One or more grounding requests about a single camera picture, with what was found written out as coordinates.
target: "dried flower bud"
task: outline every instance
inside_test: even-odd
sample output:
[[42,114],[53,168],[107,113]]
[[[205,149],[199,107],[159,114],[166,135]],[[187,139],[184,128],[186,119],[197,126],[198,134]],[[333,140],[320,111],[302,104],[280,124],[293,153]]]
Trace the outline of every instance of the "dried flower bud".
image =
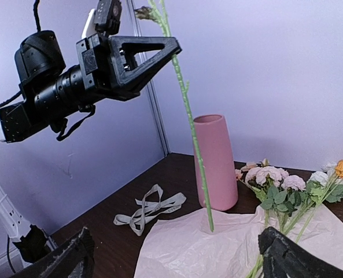
[[147,19],[147,20],[152,20],[154,22],[157,22],[157,19],[155,18],[153,14],[153,10],[150,7],[142,6],[139,9],[135,9],[135,16],[138,19]]
[[264,160],[261,161],[261,166],[266,167],[269,165],[270,165],[270,163],[269,163],[269,160],[267,158],[264,158]]

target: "electrical cable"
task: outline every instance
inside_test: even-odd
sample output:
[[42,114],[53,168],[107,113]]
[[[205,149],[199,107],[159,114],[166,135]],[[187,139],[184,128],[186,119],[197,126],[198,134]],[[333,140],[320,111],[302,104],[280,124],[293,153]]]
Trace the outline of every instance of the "electrical cable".
[[42,30],[42,27],[40,26],[40,19],[38,14],[38,6],[39,6],[40,0],[35,0],[34,3],[34,18],[36,22],[36,29],[38,29],[38,32]]
[[9,244],[10,244],[10,239],[9,239],[9,236],[7,236],[8,239],[7,239],[7,260],[8,260],[8,264],[9,264],[9,267],[10,269],[12,270],[13,273],[15,273],[15,269],[12,265],[12,262],[10,261],[10,256],[9,256]]
[[21,95],[21,92],[18,92],[17,94],[15,94],[13,97],[7,99],[6,101],[3,101],[2,103],[0,103],[0,108],[6,106],[7,104],[10,104],[13,100],[15,100],[16,98],[18,98]]
[[[39,18],[39,13],[38,13],[39,3],[40,3],[40,0],[35,0],[35,3],[34,3],[34,18],[35,18],[35,22],[36,22],[36,29],[38,29],[38,32],[40,32],[42,30],[42,28],[40,26],[40,18]],[[20,95],[21,95],[21,92],[18,92],[17,94],[15,94],[10,99],[0,103],[0,108],[6,106],[7,104],[10,104],[13,100],[18,98]]]

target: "pink vase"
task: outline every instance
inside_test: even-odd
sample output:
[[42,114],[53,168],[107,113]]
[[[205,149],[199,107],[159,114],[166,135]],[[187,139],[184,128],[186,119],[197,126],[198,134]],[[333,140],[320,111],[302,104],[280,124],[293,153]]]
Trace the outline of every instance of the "pink vase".
[[[205,166],[207,188],[211,207],[225,211],[238,201],[233,152],[227,123],[223,115],[205,115],[194,119],[197,139]],[[198,199],[206,207],[202,178],[196,152],[194,151]]]

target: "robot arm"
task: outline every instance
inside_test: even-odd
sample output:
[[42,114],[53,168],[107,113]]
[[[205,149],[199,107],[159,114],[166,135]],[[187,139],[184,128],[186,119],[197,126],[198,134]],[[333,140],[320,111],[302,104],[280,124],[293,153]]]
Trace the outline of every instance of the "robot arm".
[[[68,134],[67,116],[79,111],[92,116],[95,103],[105,98],[127,101],[181,48],[175,38],[111,36],[119,31],[121,3],[100,0],[92,13],[95,33],[76,44],[79,64],[65,73],[56,36],[41,31],[25,39],[15,54],[23,101],[0,108],[0,141],[18,142],[50,126],[59,141]],[[159,50],[138,65],[135,55]]]

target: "black cable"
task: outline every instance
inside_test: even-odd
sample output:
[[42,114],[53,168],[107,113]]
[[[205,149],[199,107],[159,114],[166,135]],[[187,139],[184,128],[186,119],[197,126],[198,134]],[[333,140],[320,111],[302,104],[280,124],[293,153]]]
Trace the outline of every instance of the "black cable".
[[10,239],[9,239],[9,236],[7,236],[8,239],[7,239],[7,259],[8,259],[8,264],[9,264],[9,267],[10,269],[12,270],[13,273],[15,273],[15,269],[12,265],[12,262],[10,261],[10,256],[9,256],[9,243],[10,243]]
[[40,19],[38,14],[38,6],[39,6],[40,0],[35,0],[34,3],[34,17],[36,22],[36,28],[38,29],[38,32],[42,30],[42,27],[40,26]]
[[95,114],[95,105],[91,105],[90,107],[90,113],[89,115],[85,116],[83,119],[81,119],[80,121],[76,122],[75,124],[73,124],[73,126],[70,127],[70,129],[68,130],[68,132],[66,134],[65,133],[65,130],[67,128],[67,123],[68,123],[68,120],[65,118],[64,119],[64,122],[63,122],[63,125],[61,127],[61,132],[60,134],[58,135],[57,137],[57,140],[60,142],[62,140],[65,140],[68,136],[71,135],[71,133],[73,133],[77,128],[79,128],[79,126],[89,117],[93,116]]
[[13,100],[15,100],[16,98],[18,98],[21,95],[21,92],[18,92],[17,94],[15,94],[13,97],[11,97],[10,99],[3,101],[2,103],[0,103],[0,108],[6,106],[7,104],[10,104]]

